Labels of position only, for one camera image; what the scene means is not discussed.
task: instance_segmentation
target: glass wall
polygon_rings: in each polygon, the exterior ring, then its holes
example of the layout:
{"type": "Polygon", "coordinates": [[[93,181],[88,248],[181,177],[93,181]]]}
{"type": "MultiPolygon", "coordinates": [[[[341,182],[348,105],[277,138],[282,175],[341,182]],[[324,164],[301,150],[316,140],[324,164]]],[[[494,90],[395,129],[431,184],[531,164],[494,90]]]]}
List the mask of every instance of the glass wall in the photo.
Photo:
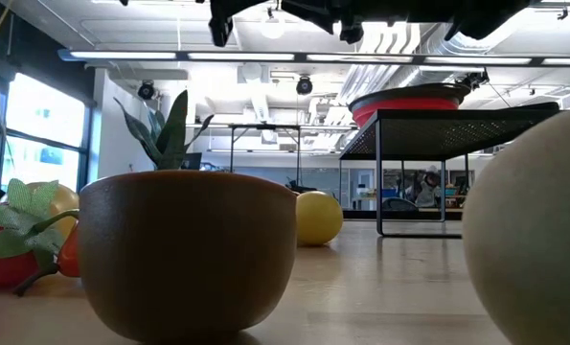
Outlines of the glass wall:
{"type": "Polygon", "coordinates": [[[58,180],[77,190],[86,183],[88,123],[84,103],[17,74],[0,93],[0,187],[58,180]],[[6,125],[6,138],[1,124],[6,125]]]}

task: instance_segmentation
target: mesh tabletop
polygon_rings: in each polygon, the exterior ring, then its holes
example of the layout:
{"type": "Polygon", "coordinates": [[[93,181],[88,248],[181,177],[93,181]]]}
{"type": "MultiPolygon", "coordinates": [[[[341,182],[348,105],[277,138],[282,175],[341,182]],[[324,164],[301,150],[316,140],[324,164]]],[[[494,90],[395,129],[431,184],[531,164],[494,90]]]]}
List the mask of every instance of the mesh tabletop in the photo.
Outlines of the mesh tabletop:
{"type": "Polygon", "coordinates": [[[379,110],[346,146],[341,160],[442,161],[504,144],[558,109],[379,110]]]}

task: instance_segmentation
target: security camera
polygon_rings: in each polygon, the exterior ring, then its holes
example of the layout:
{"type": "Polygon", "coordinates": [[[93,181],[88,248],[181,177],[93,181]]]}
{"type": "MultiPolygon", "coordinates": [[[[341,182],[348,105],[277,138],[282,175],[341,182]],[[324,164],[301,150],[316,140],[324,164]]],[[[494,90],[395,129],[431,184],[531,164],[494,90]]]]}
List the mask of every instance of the security camera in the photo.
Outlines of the security camera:
{"type": "Polygon", "coordinates": [[[297,82],[297,94],[298,95],[309,95],[312,92],[312,81],[310,81],[310,77],[300,77],[300,80],[297,82]]]}
{"type": "Polygon", "coordinates": [[[142,86],[138,89],[138,96],[144,101],[154,100],[157,96],[157,91],[154,88],[153,80],[142,81],[142,86]]]}

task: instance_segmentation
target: brown bowl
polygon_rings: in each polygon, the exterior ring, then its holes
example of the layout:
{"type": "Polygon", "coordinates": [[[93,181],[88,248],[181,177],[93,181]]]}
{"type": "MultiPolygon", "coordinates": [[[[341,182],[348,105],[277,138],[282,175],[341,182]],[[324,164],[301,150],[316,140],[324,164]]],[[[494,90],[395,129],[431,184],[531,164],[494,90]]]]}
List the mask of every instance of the brown bowl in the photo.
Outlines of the brown bowl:
{"type": "Polygon", "coordinates": [[[80,193],[80,272],[112,331],[138,341],[235,333],[271,313],[296,247],[295,194],[222,172],[139,172],[80,193]]]}

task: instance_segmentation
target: red bowl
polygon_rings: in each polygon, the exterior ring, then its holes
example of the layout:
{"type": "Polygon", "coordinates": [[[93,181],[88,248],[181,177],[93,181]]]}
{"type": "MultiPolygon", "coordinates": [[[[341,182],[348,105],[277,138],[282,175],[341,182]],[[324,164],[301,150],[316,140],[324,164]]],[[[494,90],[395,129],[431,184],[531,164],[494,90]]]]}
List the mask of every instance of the red bowl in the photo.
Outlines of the red bowl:
{"type": "Polygon", "coordinates": [[[380,109],[457,110],[470,90],[458,84],[425,84],[378,91],[360,97],[349,105],[359,127],[380,109]]]}

